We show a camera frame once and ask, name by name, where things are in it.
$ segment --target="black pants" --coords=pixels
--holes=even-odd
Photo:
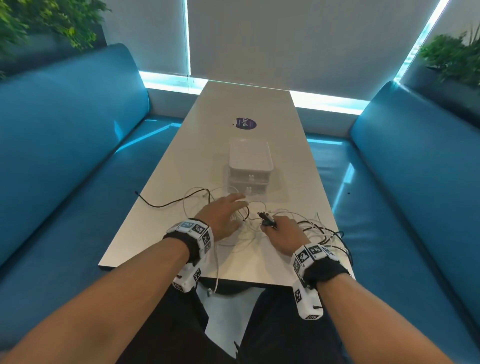
[[[341,343],[327,315],[302,320],[292,289],[272,287],[258,298],[237,359],[206,335],[208,316],[195,290],[170,287],[117,364],[337,364]]]

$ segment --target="planter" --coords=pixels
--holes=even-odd
[[[106,47],[102,26],[94,24],[92,29],[97,34],[93,49]],[[67,40],[53,34],[31,34],[25,45],[11,46],[9,51],[14,55],[14,59],[0,59],[0,71],[6,76],[44,67],[81,54]]]
[[[438,72],[424,66],[423,61],[412,64],[403,84],[438,106],[480,128],[480,88],[455,80],[438,80]]]

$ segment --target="white wrist-mounted device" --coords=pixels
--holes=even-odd
[[[303,275],[316,260],[332,259],[339,261],[330,250],[318,243],[310,243],[299,248],[292,256],[291,264],[299,280],[293,283],[293,294],[299,316],[304,320],[318,320],[324,315],[324,309],[315,287],[309,287]]]
[[[196,286],[197,281],[202,274],[206,254],[214,243],[213,233],[212,229],[207,224],[192,219],[187,219],[175,224],[167,230],[167,234],[174,231],[187,234],[191,238],[194,238],[200,249],[200,260],[196,262],[195,265],[193,263],[187,263],[172,282],[172,285],[177,290],[189,292]]]

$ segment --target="person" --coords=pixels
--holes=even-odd
[[[230,218],[247,206],[243,198],[222,197],[195,218],[211,227],[217,242],[240,227]],[[262,230],[281,254],[292,256],[310,243],[294,220],[275,220],[278,230]],[[356,364],[452,363],[345,273],[316,284],[329,316],[317,321],[299,317],[291,288],[266,289],[234,359],[205,335],[208,317],[195,289],[182,293],[171,286],[188,260],[186,243],[162,239],[45,318],[2,364],[343,363],[341,343]]]

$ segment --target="hand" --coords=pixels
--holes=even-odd
[[[242,221],[230,220],[235,211],[248,206],[247,201],[237,201],[245,198],[244,194],[230,194],[227,197],[205,205],[195,218],[203,221],[212,228],[215,242],[222,240],[237,230]]]
[[[274,216],[274,220],[278,230],[264,225],[260,229],[280,253],[292,256],[302,245],[310,244],[309,238],[294,219],[287,216]]]

